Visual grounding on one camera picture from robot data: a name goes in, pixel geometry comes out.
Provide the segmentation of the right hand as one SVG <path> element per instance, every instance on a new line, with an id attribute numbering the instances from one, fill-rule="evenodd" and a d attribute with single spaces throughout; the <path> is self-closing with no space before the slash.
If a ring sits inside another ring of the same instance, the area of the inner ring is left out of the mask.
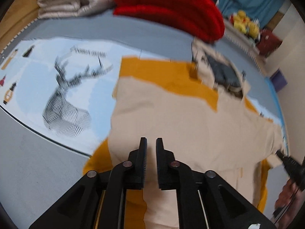
<path id="1" fill-rule="evenodd" d="M 278 199 L 275 202 L 274 208 L 278 209 L 286 205 L 290 205 L 285 214 L 278 221 L 278 228 L 287 228 L 297 215 L 299 209 L 304 203 L 304 191 L 300 191 L 298 186 L 289 179 L 283 186 Z"/>

